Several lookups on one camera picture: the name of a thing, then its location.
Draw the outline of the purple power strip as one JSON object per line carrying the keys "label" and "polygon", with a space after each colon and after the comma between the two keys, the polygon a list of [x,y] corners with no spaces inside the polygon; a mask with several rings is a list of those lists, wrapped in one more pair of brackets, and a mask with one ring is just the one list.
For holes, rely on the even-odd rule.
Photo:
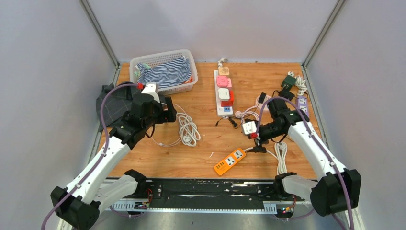
{"label": "purple power strip", "polygon": [[300,110],[305,112],[305,114],[310,117],[309,114],[309,106],[308,106],[308,99],[305,96],[297,96],[296,97],[296,105]]}

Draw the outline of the orange power strip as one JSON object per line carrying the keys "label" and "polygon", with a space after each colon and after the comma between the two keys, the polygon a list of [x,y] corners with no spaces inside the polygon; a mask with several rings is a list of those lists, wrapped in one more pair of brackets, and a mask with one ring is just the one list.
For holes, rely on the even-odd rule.
{"label": "orange power strip", "polygon": [[214,170],[218,175],[223,175],[229,171],[233,166],[240,162],[246,156],[245,151],[242,148],[237,148],[224,159],[222,159],[218,164],[214,166]]}

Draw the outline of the black power adapter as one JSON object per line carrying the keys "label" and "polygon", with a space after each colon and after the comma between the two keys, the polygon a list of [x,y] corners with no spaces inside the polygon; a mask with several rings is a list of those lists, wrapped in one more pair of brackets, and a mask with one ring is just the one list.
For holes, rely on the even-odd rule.
{"label": "black power adapter", "polygon": [[287,89],[282,89],[281,91],[279,91],[278,96],[288,99],[290,101],[295,97],[295,95]]}

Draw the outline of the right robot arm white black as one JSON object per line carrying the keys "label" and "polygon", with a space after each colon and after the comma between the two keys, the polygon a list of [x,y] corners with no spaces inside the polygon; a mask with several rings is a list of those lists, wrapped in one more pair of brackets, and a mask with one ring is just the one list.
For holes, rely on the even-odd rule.
{"label": "right robot arm white black", "polygon": [[358,207],[361,175],[356,169],[349,170],[322,142],[308,116],[290,100],[271,97],[264,101],[257,120],[247,121],[242,129],[245,136],[261,145],[279,136],[289,136],[310,162],[317,181],[311,181],[295,173],[275,177],[273,193],[279,200],[295,195],[309,201],[320,216],[342,211],[351,212]]}

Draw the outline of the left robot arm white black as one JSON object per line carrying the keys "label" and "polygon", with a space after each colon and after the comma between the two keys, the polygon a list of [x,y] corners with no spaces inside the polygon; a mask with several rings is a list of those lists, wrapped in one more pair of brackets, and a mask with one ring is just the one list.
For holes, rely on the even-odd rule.
{"label": "left robot arm white black", "polygon": [[99,215],[118,200],[129,195],[143,197],[146,177],[135,170],[126,171],[110,185],[101,185],[151,127],[175,122],[176,113],[169,96],[137,94],[131,109],[110,131],[104,146],[86,168],[65,188],[57,186],[51,192],[55,214],[77,230],[89,230]]}

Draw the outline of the dark green plug adapter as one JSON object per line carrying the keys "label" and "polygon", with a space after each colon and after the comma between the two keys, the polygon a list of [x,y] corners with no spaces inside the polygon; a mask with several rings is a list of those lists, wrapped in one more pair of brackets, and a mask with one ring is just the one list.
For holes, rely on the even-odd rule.
{"label": "dark green plug adapter", "polygon": [[281,83],[281,87],[285,90],[290,91],[291,88],[296,84],[296,78],[291,75],[287,75]]}

